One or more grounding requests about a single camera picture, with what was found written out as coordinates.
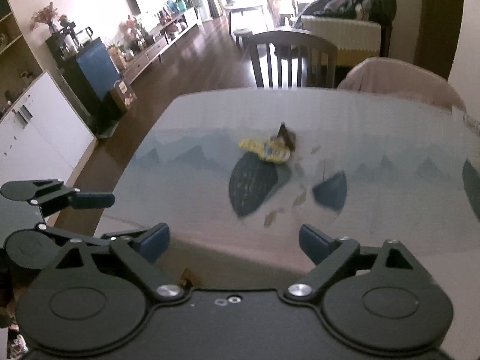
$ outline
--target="dried flower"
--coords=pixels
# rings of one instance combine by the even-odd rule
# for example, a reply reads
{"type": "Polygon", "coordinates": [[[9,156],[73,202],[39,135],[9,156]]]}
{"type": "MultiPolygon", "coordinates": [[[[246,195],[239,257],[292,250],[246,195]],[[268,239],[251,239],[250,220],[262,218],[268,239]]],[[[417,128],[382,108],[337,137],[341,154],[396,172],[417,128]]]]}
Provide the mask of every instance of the dried flower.
{"type": "Polygon", "coordinates": [[[30,23],[30,31],[33,31],[38,25],[41,24],[50,24],[53,19],[58,16],[58,9],[53,7],[53,2],[50,2],[48,7],[35,12],[32,16],[32,21],[30,23]]]}

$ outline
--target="wooden chair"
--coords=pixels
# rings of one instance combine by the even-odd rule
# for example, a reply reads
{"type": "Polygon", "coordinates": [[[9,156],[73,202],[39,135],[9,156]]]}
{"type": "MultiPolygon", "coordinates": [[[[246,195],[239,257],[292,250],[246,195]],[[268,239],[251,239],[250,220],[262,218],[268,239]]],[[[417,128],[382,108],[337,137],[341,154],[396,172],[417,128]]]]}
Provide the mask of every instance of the wooden chair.
{"type": "Polygon", "coordinates": [[[337,66],[337,47],[312,33],[293,28],[284,28],[276,31],[261,32],[249,38],[249,48],[251,64],[255,74],[255,81],[259,88],[263,88],[262,69],[260,66],[260,56],[258,54],[258,45],[266,45],[266,57],[268,68],[268,83],[273,88],[272,76],[272,57],[270,55],[270,44],[273,44],[277,50],[277,70],[278,87],[282,87],[282,55],[280,50],[286,49],[287,65],[287,83],[289,88],[292,86],[292,57],[298,59],[297,68],[297,86],[302,86],[302,59],[307,60],[307,82],[306,86],[321,86],[322,71],[322,53],[328,56],[326,84],[325,87],[333,88],[335,84],[335,67],[337,66]],[[313,83],[313,54],[318,53],[316,58],[316,83],[313,83]]]}

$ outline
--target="door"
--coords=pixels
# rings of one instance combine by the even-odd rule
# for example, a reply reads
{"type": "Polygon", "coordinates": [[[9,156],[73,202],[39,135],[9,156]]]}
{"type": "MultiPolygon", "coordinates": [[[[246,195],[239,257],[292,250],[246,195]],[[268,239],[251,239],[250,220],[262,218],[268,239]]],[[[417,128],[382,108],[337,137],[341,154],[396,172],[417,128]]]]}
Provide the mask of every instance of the door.
{"type": "Polygon", "coordinates": [[[72,168],[94,139],[63,93],[44,73],[25,93],[22,114],[72,168]]]}
{"type": "Polygon", "coordinates": [[[14,180],[68,180],[73,168],[32,123],[28,123],[15,137],[2,153],[0,185],[14,180]]]}
{"type": "Polygon", "coordinates": [[[422,0],[414,63],[448,79],[457,51],[463,0],[422,0]]]}

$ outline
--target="vase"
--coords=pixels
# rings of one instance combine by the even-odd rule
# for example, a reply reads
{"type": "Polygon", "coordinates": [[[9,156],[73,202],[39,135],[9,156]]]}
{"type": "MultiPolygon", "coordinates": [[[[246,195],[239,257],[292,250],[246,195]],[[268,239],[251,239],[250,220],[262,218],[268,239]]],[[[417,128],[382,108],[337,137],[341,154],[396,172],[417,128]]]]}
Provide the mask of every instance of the vase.
{"type": "Polygon", "coordinates": [[[49,30],[51,34],[58,31],[58,28],[56,25],[53,24],[53,21],[51,21],[50,23],[47,23],[47,25],[49,26],[49,30]]]}

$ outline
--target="chair backrest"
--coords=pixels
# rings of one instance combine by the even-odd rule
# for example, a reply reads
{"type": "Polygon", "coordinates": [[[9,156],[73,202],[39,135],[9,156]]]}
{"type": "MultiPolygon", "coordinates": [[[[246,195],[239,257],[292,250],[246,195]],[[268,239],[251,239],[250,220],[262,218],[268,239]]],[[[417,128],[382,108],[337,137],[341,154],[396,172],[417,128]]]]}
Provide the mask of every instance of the chair backrest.
{"type": "Polygon", "coordinates": [[[437,107],[465,110],[465,103],[443,78],[421,67],[391,58],[369,58],[354,67],[339,90],[395,95],[437,107]]]}
{"type": "Polygon", "coordinates": [[[255,74],[255,81],[259,88],[263,88],[262,69],[260,66],[260,55],[258,54],[258,45],[266,45],[266,57],[268,68],[268,83],[270,88],[273,88],[272,76],[272,57],[270,54],[270,45],[272,44],[277,50],[277,72],[278,72],[278,87],[282,87],[282,54],[281,50],[286,50],[287,59],[287,85],[292,86],[292,57],[298,59],[297,63],[297,86],[302,86],[302,59],[307,59],[307,86],[314,86],[313,83],[313,54],[318,53],[316,58],[316,84],[321,84],[321,68],[322,55],[328,56],[327,72],[326,72],[326,87],[333,88],[335,85],[335,67],[337,66],[337,47],[312,33],[304,30],[296,30],[288,28],[284,30],[261,32],[251,36],[248,39],[251,64],[253,65],[253,72],[255,74]]]}

